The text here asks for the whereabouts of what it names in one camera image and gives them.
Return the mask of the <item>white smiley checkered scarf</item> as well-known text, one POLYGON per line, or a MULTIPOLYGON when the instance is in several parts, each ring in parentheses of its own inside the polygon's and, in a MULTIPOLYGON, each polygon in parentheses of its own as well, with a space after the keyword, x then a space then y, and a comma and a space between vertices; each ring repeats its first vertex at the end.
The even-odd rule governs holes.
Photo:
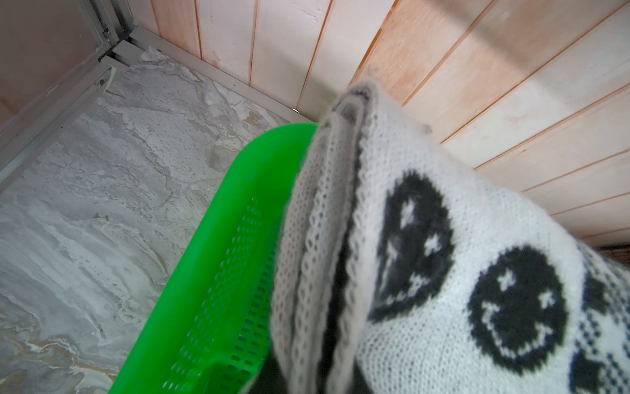
POLYGON ((301 165, 270 332, 247 393, 626 393, 629 271, 366 80, 301 165))

